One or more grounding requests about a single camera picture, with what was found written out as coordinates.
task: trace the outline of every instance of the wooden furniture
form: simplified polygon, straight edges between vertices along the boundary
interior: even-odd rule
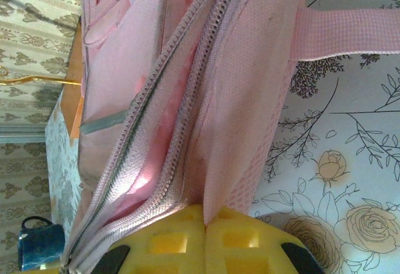
[[[80,82],[84,72],[81,23],[78,24],[72,46],[66,79]],[[66,84],[61,98],[61,111],[71,139],[79,138],[82,110],[83,97],[80,85]]]

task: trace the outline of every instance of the mug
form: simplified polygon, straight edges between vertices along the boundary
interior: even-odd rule
[[[25,224],[30,220],[41,220],[47,225],[26,228]],[[29,216],[22,221],[17,246],[19,270],[39,268],[45,263],[56,261],[62,255],[65,246],[64,228],[41,216]]]

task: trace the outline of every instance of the backpack strap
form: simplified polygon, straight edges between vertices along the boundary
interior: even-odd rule
[[[291,60],[312,61],[359,53],[400,53],[400,10],[298,9]]]

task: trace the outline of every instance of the mug handle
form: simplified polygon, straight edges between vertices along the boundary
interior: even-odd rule
[[[41,221],[47,223],[49,226],[53,225],[52,221],[49,221],[48,219],[43,218],[41,216],[29,216],[24,221],[22,221],[21,228],[22,229],[27,229],[26,226],[25,226],[25,223],[28,222],[28,221],[31,221],[31,220],[41,220]]]

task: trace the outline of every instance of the pink backpack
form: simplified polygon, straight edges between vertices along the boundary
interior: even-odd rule
[[[246,212],[298,61],[400,53],[394,9],[305,0],[84,0],[84,190],[62,262],[185,206]]]

